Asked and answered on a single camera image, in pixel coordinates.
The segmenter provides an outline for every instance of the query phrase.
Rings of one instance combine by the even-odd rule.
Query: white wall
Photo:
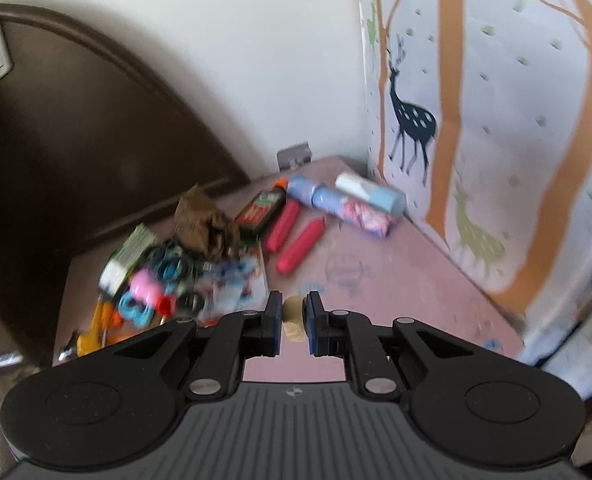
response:
[[[64,12],[124,44],[250,176],[308,140],[366,159],[357,0],[0,0]]]

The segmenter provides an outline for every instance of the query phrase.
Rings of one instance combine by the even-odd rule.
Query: red cylinder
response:
[[[325,220],[317,218],[307,224],[298,237],[287,246],[278,261],[276,270],[283,276],[288,276],[300,265],[305,256],[312,250],[316,242],[325,232]]]
[[[282,209],[281,215],[272,228],[272,232],[267,237],[267,241],[265,242],[267,252],[279,253],[281,251],[285,240],[287,240],[296,223],[299,213],[300,203],[297,200],[289,200],[287,205]]]

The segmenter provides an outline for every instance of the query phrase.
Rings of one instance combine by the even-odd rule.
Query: deer decal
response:
[[[396,120],[398,121],[398,135],[396,136],[396,140],[394,141],[394,147],[390,153],[390,160],[394,160],[394,154],[396,153],[396,148],[398,147],[398,143],[402,140],[403,145],[403,154],[400,161],[400,171],[403,171],[405,167],[405,137],[407,136],[414,141],[414,156],[409,161],[409,165],[407,166],[407,174],[409,175],[409,171],[412,169],[416,158],[418,157],[418,145],[423,150],[423,158],[425,159],[425,172],[423,173],[423,186],[427,184],[427,168],[429,167],[429,160],[427,158],[427,144],[431,139],[434,138],[436,134],[436,119],[434,116],[429,113],[428,110],[425,110],[422,106],[418,106],[412,103],[407,103],[401,101],[396,94],[396,78],[400,73],[398,67],[400,66],[401,62],[405,59],[405,51],[403,50],[403,42],[400,39],[399,35],[396,35],[398,40],[398,57],[396,58],[396,62],[392,64],[391,62],[391,52],[387,49],[388,53],[388,65],[390,66],[390,95],[391,95],[391,105],[394,108],[394,113],[396,114]]]
[[[489,265],[495,263],[505,256],[505,246],[496,240],[491,234],[485,231],[482,227],[474,224],[467,216],[465,204],[470,201],[470,196],[463,189],[462,177],[458,170],[456,170],[458,180],[456,182],[456,227],[460,240],[457,246],[462,252],[464,249],[469,249],[474,255],[474,266],[479,260],[483,260],[485,264],[485,277],[489,277]]]

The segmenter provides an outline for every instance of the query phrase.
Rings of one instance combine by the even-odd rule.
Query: pink toy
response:
[[[156,306],[164,296],[163,286],[148,269],[141,269],[130,279],[130,291],[134,299],[145,305]]]

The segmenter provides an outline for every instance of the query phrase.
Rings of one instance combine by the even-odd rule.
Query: wall mural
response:
[[[592,276],[592,0],[360,4],[371,174],[497,303],[549,322]]]

